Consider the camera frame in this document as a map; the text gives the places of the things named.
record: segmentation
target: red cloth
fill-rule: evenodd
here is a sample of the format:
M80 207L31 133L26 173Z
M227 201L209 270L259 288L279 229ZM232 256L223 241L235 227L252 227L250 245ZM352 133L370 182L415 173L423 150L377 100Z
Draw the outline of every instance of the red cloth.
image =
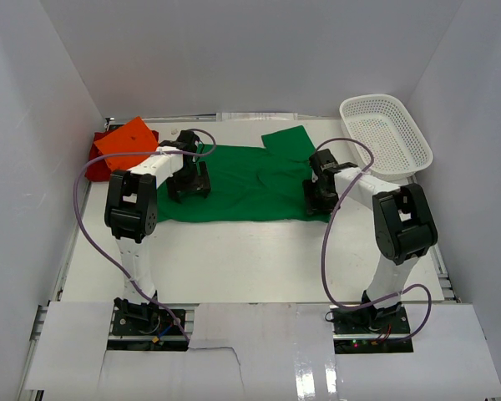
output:
M95 132L93 143L91 144L91 150L89 151L89 160L94 159L95 157L100 156L100 152L94 144L95 140L101 140L103 137L111 134L114 130L106 131L106 132ZM156 140L159 140L158 131L152 131ZM104 160L97 161L95 164L90 165L85 172L85 178L92 182L101 182L101 181L109 181L109 175L111 171L109 170L108 165L104 162Z

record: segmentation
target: green towel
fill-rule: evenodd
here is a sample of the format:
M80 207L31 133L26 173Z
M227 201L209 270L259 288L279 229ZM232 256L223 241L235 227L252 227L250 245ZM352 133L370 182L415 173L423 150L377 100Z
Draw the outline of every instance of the green towel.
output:
M158 221L328 221L307 216L302 181L311 178L308 157L315 150L304 127L262 136L265 149L218 145L204 158L211 192L188 195L178 204L158 189ZM211 149L207 145L204 152Z

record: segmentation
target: orange object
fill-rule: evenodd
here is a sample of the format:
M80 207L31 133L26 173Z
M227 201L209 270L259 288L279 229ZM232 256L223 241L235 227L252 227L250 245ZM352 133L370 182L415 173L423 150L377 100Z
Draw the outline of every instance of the orange object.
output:
M95 140L94 145L101 155L125 152L153 152L158 147L158 141L140 117L132 119L127 124L116 129L101 140ZM127 170L148 156L117 156L105 160L111 171Z

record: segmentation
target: plastic basket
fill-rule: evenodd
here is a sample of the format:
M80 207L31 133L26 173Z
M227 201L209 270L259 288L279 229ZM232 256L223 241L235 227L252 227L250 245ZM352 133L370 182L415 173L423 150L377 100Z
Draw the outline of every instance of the plastic basket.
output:
M372 175L399 180L433 162L433 152L399 99L387 94L350 98L340 105L340 115L343 134L359 140L375 155ZM360 165L369 162L364 149L349 147Z

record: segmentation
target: gray wall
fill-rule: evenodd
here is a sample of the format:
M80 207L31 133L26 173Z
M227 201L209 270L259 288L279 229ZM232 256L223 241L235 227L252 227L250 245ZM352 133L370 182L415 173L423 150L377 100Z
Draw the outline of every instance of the gray wall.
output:
M501 0L463 3L407 106L434 152L419 180L443 257L501 380Z
M407 101L462 0L41 0L104 116Z
M38 0L0 2L0 400L73 232L71 185L100 113Z

